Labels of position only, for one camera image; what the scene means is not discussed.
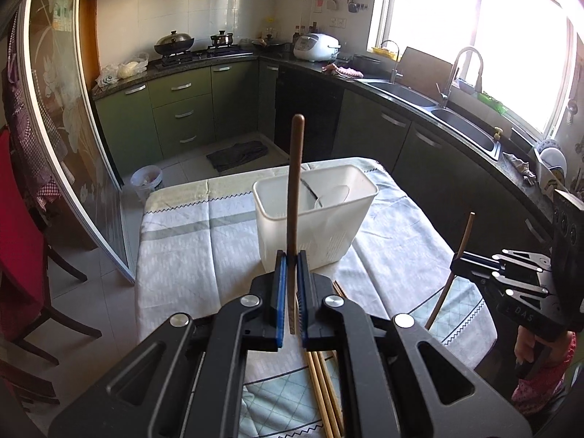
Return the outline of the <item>right hand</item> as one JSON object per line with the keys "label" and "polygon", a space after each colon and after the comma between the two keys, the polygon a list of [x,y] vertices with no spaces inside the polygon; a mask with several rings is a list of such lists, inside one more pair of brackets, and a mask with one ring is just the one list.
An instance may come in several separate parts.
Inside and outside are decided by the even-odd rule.
{"label": "right hand", "polygon": [[544,348],[545,345],[531,331],[524,328],[524,326],[520,326],[514,349],[516,368],[520,371],[524,371],[524,369],[530,371]]}

